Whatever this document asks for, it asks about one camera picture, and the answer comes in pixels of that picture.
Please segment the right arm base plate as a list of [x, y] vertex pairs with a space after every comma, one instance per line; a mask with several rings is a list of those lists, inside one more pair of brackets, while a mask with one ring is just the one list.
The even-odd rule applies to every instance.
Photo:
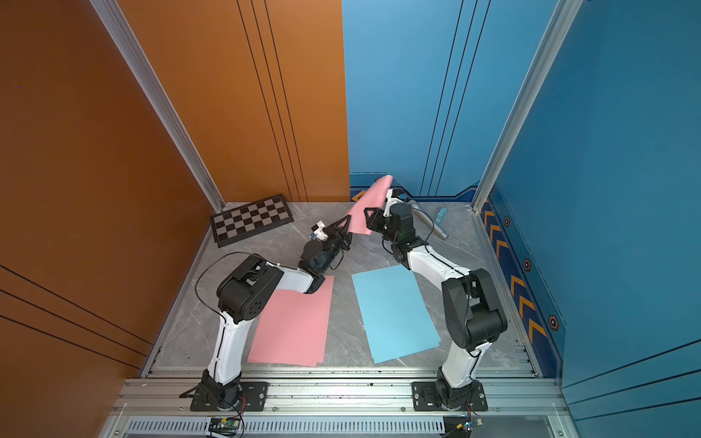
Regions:
[[443, 381], [415, 381], [412, 396], [416, 412], [486, 412], [487, 396], [480, 381], [462, 388], [451, 388]]

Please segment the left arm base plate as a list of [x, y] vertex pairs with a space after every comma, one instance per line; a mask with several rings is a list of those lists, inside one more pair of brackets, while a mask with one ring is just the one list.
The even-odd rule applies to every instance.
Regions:
[[210, 395], [202, 383], [193, 390], [183, 393], [184, 398], [190, 398], [191, 412], [262, 412], [268, 399], [268, 383], [265, 381], [244, 381], [239, 383], [237, 396], [233, 401], [219, 403]]

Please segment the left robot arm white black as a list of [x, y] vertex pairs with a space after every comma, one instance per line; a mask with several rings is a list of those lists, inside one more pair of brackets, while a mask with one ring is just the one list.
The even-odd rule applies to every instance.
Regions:
[[351, 222], [352, 217], [345, 215], [328, 226], [322, 222], [315, 224], [295, 268], [272, 263], [262, 255], [249, 254], [220, 283], [214, 310], [220, 325], [213, 357], [200, 383], [180, 395], [192, 400], [191, 411], [242, 410], [243, 353], [252, 322], [277, 290], [302, 294], [314, 294], [319, 290], [325, 282], [324, 274], [332, 268], [336, 257], [351, 248]]

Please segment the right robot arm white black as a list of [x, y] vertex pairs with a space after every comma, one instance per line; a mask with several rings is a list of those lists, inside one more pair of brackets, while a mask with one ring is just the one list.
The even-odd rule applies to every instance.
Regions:
[[439, 255], [416, 233], [409, 204], [396, 201], [384, 209], [367, 207], [363, 215], [367, 228], [390, 243], [397, 262], [442, 292], [451, 345], [436, 380], [412, 384], [414, 410], [487, 411], [487, 396], [476, 370], [507, 330], [507, 316], [493, 278], [484, 268], [465, 268]]

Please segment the light blue paper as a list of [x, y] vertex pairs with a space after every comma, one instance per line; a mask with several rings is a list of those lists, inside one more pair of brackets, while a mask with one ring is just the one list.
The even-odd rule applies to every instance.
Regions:
[[440, 346], [413, 272], [391, 266], [354, 274], [352, 282], [376, 364]]

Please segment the pink paper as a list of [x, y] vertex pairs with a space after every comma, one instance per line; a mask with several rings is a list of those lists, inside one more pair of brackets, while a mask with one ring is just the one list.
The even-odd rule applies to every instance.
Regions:
[[317, 292], [277, 290], [259, 317], [248, 362], [315, 367], [324, 361], [334, 277]]
[[365, 194], [348, 211], [350, 215], [349, 231], [355, 235], [370, 235], [372, 231], [367, 227], [365, 210], [367, 208], [382, 208], [386, 202], [387, 192], [390, 190], [394, 177], [385, 175], [377, 180]]

